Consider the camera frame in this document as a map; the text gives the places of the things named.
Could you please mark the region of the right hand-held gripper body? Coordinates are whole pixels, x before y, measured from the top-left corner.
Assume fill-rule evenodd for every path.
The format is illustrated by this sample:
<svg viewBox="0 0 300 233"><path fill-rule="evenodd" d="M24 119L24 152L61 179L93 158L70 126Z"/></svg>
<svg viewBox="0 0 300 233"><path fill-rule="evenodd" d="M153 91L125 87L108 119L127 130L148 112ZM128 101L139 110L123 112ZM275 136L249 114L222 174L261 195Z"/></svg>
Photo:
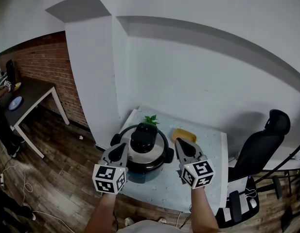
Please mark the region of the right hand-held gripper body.
<svg viewBox="0 0 300 233"><path fill-rule="evenodd" d="M181 179L189 185L191 189L197 189L209 185L214 176L215 168L206 155L197 159L180 164Z"/></svg>

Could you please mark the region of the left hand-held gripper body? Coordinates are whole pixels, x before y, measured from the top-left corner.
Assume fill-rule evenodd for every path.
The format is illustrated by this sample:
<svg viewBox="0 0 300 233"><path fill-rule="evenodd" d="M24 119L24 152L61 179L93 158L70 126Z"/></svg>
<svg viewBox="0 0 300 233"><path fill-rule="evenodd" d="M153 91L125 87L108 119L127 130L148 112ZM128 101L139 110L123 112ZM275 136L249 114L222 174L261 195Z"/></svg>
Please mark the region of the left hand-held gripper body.
<svg viewBox="0 0 300 233"><path fill-rule="evenodd" d="M117 195L127 182L127 171L119 164L95 164L92 180L96 191Z"/></svg>

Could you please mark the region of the silver black pressure cooker lid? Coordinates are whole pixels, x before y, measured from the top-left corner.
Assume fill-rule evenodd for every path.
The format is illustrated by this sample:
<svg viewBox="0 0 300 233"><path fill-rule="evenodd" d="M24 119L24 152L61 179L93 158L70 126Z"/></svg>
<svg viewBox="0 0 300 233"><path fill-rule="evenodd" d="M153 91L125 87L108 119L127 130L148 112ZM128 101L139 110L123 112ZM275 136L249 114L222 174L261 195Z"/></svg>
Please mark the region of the silver black pressure cooker lid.
<svg viewBox="0 0 300 233"><path fill-rule="evenodd" d="M128 144L128 160L147 165L164 162L168 156L169 143L157 126L149 123L132 125L119 133L119 141Z"/></svg>

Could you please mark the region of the dark teal pressure cooker pot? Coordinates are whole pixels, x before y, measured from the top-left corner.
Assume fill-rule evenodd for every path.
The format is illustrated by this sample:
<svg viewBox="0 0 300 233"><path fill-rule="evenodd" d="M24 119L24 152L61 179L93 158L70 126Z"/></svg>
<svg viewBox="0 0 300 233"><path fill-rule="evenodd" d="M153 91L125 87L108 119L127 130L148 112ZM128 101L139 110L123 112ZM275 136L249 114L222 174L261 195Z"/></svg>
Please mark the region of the dark teal pressure cooker pot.
<svg viewBox="0 0 300 233"><path fill-rule="evenodd" d="M115 134L110 142L111 146L122 143L119 141L119 133ZM162 171L165 164L170 164L174 158L174 150L169 147L168 156L164 162L155 161L147 165L135 164L127 160L127 178L134 183L145 183L155 179Z"/></svg>

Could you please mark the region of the person's right forearm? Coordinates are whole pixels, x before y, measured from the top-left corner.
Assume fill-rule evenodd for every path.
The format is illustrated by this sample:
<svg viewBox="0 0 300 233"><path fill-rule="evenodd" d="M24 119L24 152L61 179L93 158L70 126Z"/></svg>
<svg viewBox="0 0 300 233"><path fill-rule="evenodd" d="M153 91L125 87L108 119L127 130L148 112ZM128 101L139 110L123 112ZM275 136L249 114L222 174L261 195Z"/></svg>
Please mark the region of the person's right forearm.
<svg viewBox="0 0 300 233"><path fill-rule="evenodd" d="M216 218L203 187L191 190L191 223L193 233L219 233Z"/></svg>

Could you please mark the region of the yellow rectangular container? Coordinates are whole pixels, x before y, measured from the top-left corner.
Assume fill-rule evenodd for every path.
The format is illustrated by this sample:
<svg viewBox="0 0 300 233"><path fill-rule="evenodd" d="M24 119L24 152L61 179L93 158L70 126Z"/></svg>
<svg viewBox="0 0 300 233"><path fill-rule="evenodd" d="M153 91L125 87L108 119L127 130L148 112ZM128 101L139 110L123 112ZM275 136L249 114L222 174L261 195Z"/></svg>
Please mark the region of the yellow rectangular container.
<svg viewBox="0 0 300 233"><path fill-rule="evenodd" d="M177 138L183 138L193 143L196 143L197 141L197 136L195 134L181 128L174 129L171 141L174 143Z"/></svg>

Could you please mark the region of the small green plant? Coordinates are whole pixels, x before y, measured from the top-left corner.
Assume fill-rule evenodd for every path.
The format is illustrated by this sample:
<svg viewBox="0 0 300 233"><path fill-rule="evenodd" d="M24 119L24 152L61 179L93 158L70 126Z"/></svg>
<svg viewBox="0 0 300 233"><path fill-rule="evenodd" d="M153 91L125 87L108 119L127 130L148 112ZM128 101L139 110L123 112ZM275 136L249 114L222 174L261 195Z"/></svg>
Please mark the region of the small green plant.
<svg viewBox="0 0 300 233"><path fill-rule="evenodd" d="M157 115L144 116L143 123L148 123L148 124L152 124L152 125L158 125L159 122L157 122Z"/></svg>

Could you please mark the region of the silver laptop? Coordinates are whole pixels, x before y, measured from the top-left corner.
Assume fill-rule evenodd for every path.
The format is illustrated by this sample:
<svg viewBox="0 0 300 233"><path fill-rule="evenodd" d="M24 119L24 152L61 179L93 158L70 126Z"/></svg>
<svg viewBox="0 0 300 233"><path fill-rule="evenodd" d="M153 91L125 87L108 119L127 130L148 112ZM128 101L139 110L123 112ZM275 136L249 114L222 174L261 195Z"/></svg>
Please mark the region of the silver laptop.
<svg viewBox="0 0 300 233"><path fill-rule="evenodd" d="M227 205L223 208L226 222L240 223L243 215L249 211L245 189L248 177L244 177L228 183Z"/></svg>

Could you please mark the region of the black mesh office chair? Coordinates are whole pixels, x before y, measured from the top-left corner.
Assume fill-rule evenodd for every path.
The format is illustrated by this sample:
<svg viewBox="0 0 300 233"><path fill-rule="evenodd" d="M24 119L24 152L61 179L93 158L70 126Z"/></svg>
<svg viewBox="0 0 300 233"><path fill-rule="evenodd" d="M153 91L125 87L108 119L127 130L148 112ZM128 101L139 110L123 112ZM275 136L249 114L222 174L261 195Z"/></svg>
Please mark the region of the black mesh office chair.
<svg viewBox="0 0 300 233"><path fill-rule="evenodd" d="M282 186L278 176L272 177L272 184L257 188L253 175L259 174L263 170L267 162L283 142L284 137L289 133L290 125L289 116L285 112L277 109L270 110L269 119L264 130L252 134L246 140L235 166L229 168L228 183L248 177L245 195L249 211L243 215L244 220L241 222L250 219L259 212L259 193L274 190L278 199L282 197ZM249 203L251 198L254 198L257 202L257 207L254 209ZM221 229L239 224L225 221L223 208L225 208L226 205L227 202L224 207L218 209L215 216L218 226Z"/></svg>

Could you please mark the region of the person's grey shirt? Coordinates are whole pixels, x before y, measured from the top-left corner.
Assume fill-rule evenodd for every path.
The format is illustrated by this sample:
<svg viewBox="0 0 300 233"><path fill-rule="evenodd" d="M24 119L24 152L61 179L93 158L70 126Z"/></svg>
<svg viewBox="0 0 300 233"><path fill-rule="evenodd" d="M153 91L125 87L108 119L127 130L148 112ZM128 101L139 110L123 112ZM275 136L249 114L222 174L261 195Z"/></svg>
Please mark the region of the person's grey shirt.
<svg viewBox="0 0 300 233"><path fill-rule="evenodd" d="M116 233L186 233L175 226L143 220L118 230Z"/></svg>

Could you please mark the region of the whiteboard on black stand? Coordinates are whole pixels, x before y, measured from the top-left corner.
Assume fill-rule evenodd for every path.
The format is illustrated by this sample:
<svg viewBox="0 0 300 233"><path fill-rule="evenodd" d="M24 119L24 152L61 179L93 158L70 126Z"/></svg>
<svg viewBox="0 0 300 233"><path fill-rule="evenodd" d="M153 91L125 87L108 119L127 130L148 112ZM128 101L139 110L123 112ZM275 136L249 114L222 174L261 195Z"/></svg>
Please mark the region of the whiteboard on black stand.
<svg viewBox="0 0 300 233"><path fill-rule="evenodd" d="M284 172L287 173L285 178L288 178L288 188L289 188L289 193L288 197L292 196L292 188L291 188L291 176L289 174L289 170L293 169L298 169L300 168L300 160L297 160L295 158L296 154L300 151L300 145L293 151L291 152L284 160L277 160L277 159L270 159L265 167L263 168L263 171L268 171L264 176L260 177L255 181L255 184L261 182L262 180L268 178L271 176L273 173L277 172L278 170L281 171L283 170Z"/></svg>

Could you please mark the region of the black flat-foot stand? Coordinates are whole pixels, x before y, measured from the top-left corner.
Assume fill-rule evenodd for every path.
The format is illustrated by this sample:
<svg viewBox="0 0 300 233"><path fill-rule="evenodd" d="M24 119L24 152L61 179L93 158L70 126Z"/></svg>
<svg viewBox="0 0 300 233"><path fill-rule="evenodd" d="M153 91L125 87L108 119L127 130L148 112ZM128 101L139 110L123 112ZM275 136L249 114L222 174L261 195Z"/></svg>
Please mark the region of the black flat-foot stand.
<svg viewBox="0 0 300 233"><path fill-rule="evenodd" d="M293 219L293 212L291 206L289 206L283 216L281 217L281 229L282 232L285 232L285 230L290 225L291 221Z"/></svg>

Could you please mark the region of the dark table with white legs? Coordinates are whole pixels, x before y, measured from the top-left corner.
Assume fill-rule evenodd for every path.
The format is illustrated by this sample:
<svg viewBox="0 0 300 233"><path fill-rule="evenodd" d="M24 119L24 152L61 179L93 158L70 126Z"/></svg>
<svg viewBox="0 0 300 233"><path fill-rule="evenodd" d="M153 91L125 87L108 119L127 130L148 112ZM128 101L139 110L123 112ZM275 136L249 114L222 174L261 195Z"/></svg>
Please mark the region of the dark table with white legs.
<svg viewBox="0 0 300 233"><path fill-rule="evenodd" d="M65 124L69 125L70 122L65 114L53 83L30 77L23 77L20 88L13 93L5 95L0 102L10 129L12 131L17 131L31 149L41 158L44 158L44 154L25 135L20 128L20 124L49 94L52 95ZM16 97L22 97L21 103L17 109L10 110L9 105Z"/></svg>

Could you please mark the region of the blue plate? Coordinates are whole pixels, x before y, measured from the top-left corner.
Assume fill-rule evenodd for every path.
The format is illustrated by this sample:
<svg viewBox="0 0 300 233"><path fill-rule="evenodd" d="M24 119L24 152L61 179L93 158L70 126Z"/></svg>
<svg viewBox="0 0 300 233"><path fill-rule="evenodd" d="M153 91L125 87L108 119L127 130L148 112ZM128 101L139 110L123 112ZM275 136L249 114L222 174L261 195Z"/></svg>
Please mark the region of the blue plate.
<svg viewBox="0 0 300 233"><path fill-rule="evenodd" d="M8 106L8 109L9 109L10 111L16 110L18 107L21 106L22 101L23 101L23 98L22 98L21 96L18 96L18 97L16 97L16 98L14 98L14 99L10 102L10 104L9 104L9 106Z"/></svg>

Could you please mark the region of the black bottle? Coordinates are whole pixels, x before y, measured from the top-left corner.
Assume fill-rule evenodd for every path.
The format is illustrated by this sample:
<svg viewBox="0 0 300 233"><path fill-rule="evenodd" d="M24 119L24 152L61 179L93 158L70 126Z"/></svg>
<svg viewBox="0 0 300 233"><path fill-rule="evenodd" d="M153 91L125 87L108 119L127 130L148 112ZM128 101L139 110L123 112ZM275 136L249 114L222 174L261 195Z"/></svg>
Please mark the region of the black bottle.
<svg viewBox="0 0 300 233"><path fill-rule="evenodd" d="M13 65L13 61L9 60L6 63L6 73L7 73L7 80L12 84L16 84L16 73L15 73L15 67Z"/></svg>

